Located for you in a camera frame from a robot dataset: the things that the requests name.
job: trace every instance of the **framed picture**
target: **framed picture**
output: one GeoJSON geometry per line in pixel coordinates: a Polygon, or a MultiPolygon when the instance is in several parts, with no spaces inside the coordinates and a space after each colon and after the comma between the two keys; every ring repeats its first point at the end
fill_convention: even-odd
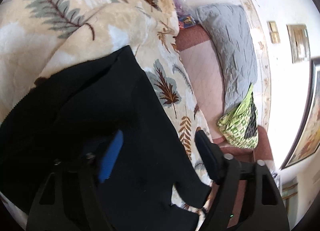
{"type": "Polygon", "coordinates": [[[320,144],[320,58],[310,61],[306,109],[294,144],[281,166],[289,167],[314,154],[320,144]]]}
{"type": "Polygon", "coordinates": [[[306,25],[287,25],[287,27],[291,44],[292,63],[309,61],[310,45],[306,25]]]}

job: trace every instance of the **fern leaf pattern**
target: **fern leaf pattern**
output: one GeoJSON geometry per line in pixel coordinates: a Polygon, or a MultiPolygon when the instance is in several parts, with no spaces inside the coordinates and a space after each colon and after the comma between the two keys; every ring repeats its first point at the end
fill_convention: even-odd
{"type": "Polygon", "coordinates": [[[193,110],[193,116],[196,119],[196,114],[200,111],[198,103],[195,106],[195,109],[193,110]]]}
{"type": "Polygon", "coordinates": [[[163,66],[157,59],[153,65],[155,73],[146,72],[153,89],[155,90],[161,104],[163,106],[173,106],[175,116],[177,112],[174,104],[181,102],[181,97],[177,91],[177,84],[173,78],[167,77],[163,66]]]}
{"type": "Polygon", "coordinates": [[[84,20],[83,15],[79,15],[80,9],[69,10],[69,0],[32,0],[26,8],[33,9],[31,18],[48,18],[43,24],[49,24],[49,30],[61,31],[58,38],[68,38],[77,29],[86,25],[95,39],[93,27],[84,20]]]}
{"type": "Polygon", "coordinates": [[[152,7],[156,10],[162,12],[162,10],[158,6],[158,0],[145,0],[151,6],[151,12],[153,12],[152,7]]]}
{"type": "Polygon", "coordinates": [[[194,169],[195,170],[203,170],[203,169],[205,169],[204,163],[203,163],[203,161],[201,159],[196,161],[194,169]]]}
{"type": "Polygon", "coordinates": [[[185,210],[189,210],[190,206],[187,203],[184,203],[182,208],[185,210]]]}
{"type": "Polygon", "coordinates": [[[186,153],[191,161],[191,120],[187,116],[187,108],[185,106],[186,115],[181,118],[180,129],[178,133],[180,134],[179,139],[186,150],[186,153]]]}
{"type": "Polygon", "coordinates": [[[178,47],[177,47],[176,44],[171,43],[171,46],[172,46],[174,51],[176,51],[178,54],[180,53],[180,51],[178,50],[178,47]]]}
{"type": "Polygon", "coordinates": [[[193,89],[192,89],[191,83],[190,83],[190,81],[189,81],[189,78],[187,77],[187,74],[184,72],[184,69],[183,69],[182,67],[178,66],[177,64],[175,64],[175,65],[173,66],[173,68],[172,68],[172,72],[173,72],[173,73],[179,72],[179,73],[182,75],[184,81],[186,82],[187,87],[188,87],[188,88],[191,90],[191,92],[193,93],[193,89]]]}
{"type": "Polygon", "coordinates": [[[164,24],[162,21],[160,21],[160,23],[162,25],[164,25],[165,27],[162,29],[162,31],[158,31],[157,36],[159,38],[159,40],[161,41],[161,44],[165,47],[165,49],[167,49],[167,51],[170,53],[170,50],[167,46],[167,42],[166,42],[166,38],[165,35],[175,35],[175,31],[174,29],[170,28],[168,26],[169,20],[167,19],[167,24],[164,24]]]}

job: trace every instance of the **grey pillow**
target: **grey pillow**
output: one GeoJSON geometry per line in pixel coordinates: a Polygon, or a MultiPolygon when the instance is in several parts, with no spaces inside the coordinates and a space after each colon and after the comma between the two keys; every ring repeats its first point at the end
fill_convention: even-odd
{"type": "Polygon", "coordinates": [[[199,7],[196,15],[217,50],[227,113],[243,100],[250,83],[257,82],[257,58],[246,13],[242,6],[212,4],[199,7]]]}

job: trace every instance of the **green patterned bag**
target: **green patterned bag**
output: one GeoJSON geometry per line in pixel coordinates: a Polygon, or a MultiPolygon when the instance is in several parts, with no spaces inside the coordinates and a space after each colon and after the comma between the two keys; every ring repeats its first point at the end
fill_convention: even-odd
{"type": "Polygon", "coordinates": [[[254,149],[258,144],[258,112],[252,90],[251,84],[243,101],[218,121],[218,128],[226,140],[238,148],[254,149]]]}

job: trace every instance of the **brown sofa armrest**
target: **brown sofa armrest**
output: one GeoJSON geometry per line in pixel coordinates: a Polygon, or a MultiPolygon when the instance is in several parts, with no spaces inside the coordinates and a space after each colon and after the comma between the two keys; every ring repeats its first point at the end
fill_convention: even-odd
{"type": "Polygon", "coordinates": [[[259,159],[273,160],[267,131],[260,125],[258,125],[258,135],[258,145],[253,150],[254,161],[257,161],[259,159]]]}
{"type": "Polygon", "coordinates": [[[232,154],[239,161],[254,162],[252,149],[241,149],[237,147],[221,147],[220,149],[224,154],[232,154]]]}

